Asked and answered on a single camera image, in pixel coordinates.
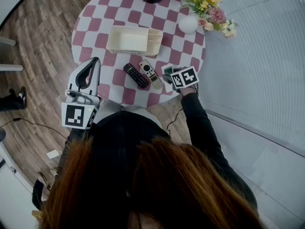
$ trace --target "pink and white checkered pattern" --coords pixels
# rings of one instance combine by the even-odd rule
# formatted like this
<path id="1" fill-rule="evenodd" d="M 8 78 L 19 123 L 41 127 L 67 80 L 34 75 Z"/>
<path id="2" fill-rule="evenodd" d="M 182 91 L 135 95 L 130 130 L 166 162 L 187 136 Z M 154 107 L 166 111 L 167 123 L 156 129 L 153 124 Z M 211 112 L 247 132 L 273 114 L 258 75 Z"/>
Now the pink and white checkered pattern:
<path id="1" fill-rule="evenodd" d="M 77 19 L 72 34 L 72 54 L 78 64 L 99 57 L 102 63 L 98 94 L 122 105 L 148 107 L 165 102 L 177 95 L 156 90 L 151 84 L 142 89 L 124 71 L 131 63 L 146 78 L 139 62 L 146 59 L 156 73 L 162 76 L 161 67 L 172 63 L 181 67 L 194 66 L 200 70 L 205 51 L 202 28 L 184 34 L 178 28 L 181 17 L 188 9 L 179 11 L 180 0 L 162 0 L 149 4 L 142 0 L 91 0 Z M 160 52 L 155 57 L 129 54 L 112 54 L 106 50 L 110 28 L 113 25 L 138 26 L 163 31 Z"/>

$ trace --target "hand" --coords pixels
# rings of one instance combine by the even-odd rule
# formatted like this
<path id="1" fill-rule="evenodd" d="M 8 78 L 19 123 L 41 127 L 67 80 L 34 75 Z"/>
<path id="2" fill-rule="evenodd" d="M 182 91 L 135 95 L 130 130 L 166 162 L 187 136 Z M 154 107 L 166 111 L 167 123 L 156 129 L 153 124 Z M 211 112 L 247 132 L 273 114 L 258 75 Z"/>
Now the hand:
<path id="1" fill-rule="evenodd" d="M 194 88 L 194 86 L 191 86 L 187 88 L 181 88 L 180 92 L 182 96 L 186 96 L 187 94 L 196 93 L 196 89 Z"/>

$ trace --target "white remote control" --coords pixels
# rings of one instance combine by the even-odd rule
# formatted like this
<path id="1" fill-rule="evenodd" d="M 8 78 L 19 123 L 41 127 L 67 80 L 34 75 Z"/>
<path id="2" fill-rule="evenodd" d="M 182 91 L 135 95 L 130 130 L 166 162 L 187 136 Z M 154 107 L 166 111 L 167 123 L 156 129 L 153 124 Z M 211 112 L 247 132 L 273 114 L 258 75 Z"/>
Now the white remote control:
<path id="1" fill-rule="evenodd" d="M 147 62 L 147 60 L 144 59 L 142 62 L 139 63 L 139 65 L 144 70 L 155 89 L 162 88 L 163 83 L 161 82 L 160 78 L 157 76 L 151 65 Z"/>

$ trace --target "black remote control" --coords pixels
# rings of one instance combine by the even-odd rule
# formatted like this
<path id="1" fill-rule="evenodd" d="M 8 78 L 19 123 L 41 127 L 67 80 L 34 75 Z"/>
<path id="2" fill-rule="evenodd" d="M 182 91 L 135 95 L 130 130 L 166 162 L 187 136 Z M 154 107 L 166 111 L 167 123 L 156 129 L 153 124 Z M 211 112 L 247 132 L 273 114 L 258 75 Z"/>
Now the black remote control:
<path id="1" fill-rule="evenodd" d="M 145 88 L 149 85 L 148 81 L 141 76 L 141 74 L 130 63 L 126 64 L 123 70 L 135 81 L 141 88 Z"/>

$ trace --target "white furniture leg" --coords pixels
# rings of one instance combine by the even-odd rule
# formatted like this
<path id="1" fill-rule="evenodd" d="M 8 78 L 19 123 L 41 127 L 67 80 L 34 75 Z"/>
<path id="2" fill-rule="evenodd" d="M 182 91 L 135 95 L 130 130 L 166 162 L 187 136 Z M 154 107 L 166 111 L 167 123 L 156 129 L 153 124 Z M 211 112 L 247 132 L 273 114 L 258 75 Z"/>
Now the white furniture leg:
<path id="1" fill-rule="evenodd" d="M 22 71 L 22 65 L 16 64 L 0 64 L 0 71 Z"/>
<path id="2" fill-rule="evenodd" d="M 12 46 L 16 45 L 16 41 L 8 39 L 8 38 L 5 38 L 5 37 L 2 37 L 2 36 L 0 36 L 0 43 L 12 45 Z"/>

